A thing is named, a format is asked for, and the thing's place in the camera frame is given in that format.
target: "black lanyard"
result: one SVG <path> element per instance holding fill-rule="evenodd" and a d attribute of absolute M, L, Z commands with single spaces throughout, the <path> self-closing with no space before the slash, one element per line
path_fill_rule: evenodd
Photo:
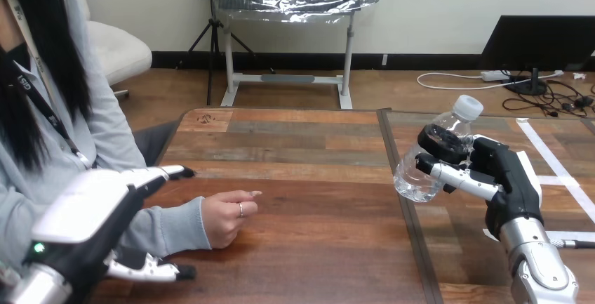
<path fill-rule="evenodd" d="M 43 96 L 37 91 L 33 83 L 27 78 L 27 75 L 10 59 L 5 59 L 1 65 L 3 68 L 3 74 L 5 74 L 9 80 L 13 82 L 13 85 L 18 87 L 24 92 L 27 97 L 33 102 L 35 107 L 44 115 L 50 125 L 64 138 L 72 154 L 76 155 L 87 169 L 96 168 L 95 163 L 91 163 L 87 157 L 85 157 L 79 148 L 76 147 L 74 141 L 68 135 L 66 127 L 62 120 L 54 113 L 50 105 L 46 102 Z"/>

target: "power strip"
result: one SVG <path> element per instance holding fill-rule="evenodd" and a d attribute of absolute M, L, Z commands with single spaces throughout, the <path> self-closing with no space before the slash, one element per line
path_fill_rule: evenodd
<path fill-rule="evenodd" d="M 503 74 L 501 71 L 482 71 L 481 79 L 483 79 L 483 81 L 505 81 L 510 79 L 510 72 L 504 71 L 504 73 L 505 74 Z"/>
<path fill-rule="evenodd" d="M 504 71 L 503 74 L 501 71 L 482 71 L 481 72 L 481 79 L 484 81 L 505 81 L 510 79 L 510 71 Z M 552 77 L 559 77 L 562 76 L 564 72 L 562 70 L 556 70 L 554 74 L 549 76 L 540 76 L 539 78 L 552 78 Z"/>

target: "plastic water bottle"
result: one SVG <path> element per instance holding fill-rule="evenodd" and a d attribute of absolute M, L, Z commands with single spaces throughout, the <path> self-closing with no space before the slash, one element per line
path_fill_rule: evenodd
<path fill-rule="evenodd" d="M 428 127 L 433 130 L 443 129 L 449 131 L 451 135 L 454 134 L 456 136 L 456 141 L 460 140 L 464 151 L 468 153 L 471 146 L 471 137 L 469 137 L 472 136 L 471 123 L 479 117 L 482 111 L 483 105 L 477 99 L 468 95 L 461 95 L 453 106 L 452 111 L 437 116 L 430 124 L 428 124 L 428 126 L 426 126 L 426 128 L 424 128 L 424 131 L 429 129 Z M 435 137 L 433 134 L 429 134 L 428 138 L 441 141 L 439 136 Z M 436 153 L 432 153 L 433 150 L 435 150 L 434 148 L 425 149 L 423 145 L 429 147 L 427 146 L 427 143 L 420 145 L 419 141 L 416 142 L 396 167 L 396 172 L 394 174 L 394 187 L 396 191 L 404 197 L 416 202 L 430 201 L 444 187 L 443 183 L 428 176 L 415 167 L 415 157 L 420 153 L 430 152 L 430 154 L 437 157 Z"/>

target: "long black hair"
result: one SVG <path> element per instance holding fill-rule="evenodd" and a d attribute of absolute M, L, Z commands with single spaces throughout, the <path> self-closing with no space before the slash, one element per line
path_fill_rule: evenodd
<path fill-rule="evenodd" d="M 31 35 L 71 117 L 87 119 L 91 99 L 80 55 L 69 33 L 65 0 L 19 0 Z M 26 169 L 40 169 L 46 146 L 24 93 L 0 78 L 0 136 Z"/>

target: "baseboard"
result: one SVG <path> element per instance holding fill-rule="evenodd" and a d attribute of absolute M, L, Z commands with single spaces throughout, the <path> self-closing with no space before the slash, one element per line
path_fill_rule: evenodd
<path fill-rule="evenodd" d="M 186 60 L 185 51 L 153 51 L 153 68 L 174 69 L 185 60 L 184 69 L 208 69 L 207 51 L 195 51 Z M 389 54 L 387 64 L 382 65 L 383 54 L 356 53 L 352 58 L 352 70 L 479 70 L 481 55 L 465 54 Z M 342 70 L 345 55 L 341 53 L 258 53 L 256 58 L 248 53 L 234 53 L 234 69 L 237 70 Z M 222 54 L 214 68 L 225 69 Z M 595 57 L 583 65 L 573 65 L 570 71 L 595 71 Z"/>

